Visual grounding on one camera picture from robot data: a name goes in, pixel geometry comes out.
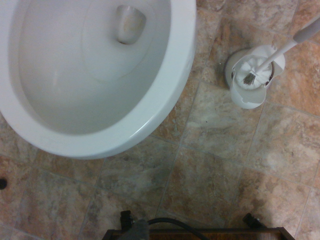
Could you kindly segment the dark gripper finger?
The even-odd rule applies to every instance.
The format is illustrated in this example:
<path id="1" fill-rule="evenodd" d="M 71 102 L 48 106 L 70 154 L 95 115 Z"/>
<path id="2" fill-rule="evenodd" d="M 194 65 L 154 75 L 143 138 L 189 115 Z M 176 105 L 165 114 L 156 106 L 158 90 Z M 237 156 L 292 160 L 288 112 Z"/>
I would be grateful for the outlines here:
<path id="1" fill-rule="evenodd" d="M 130 230 L 124 234 L 125 240 L 149 240 L 150 227 L 146 220 L 140 219 L 135 222 Z"/>

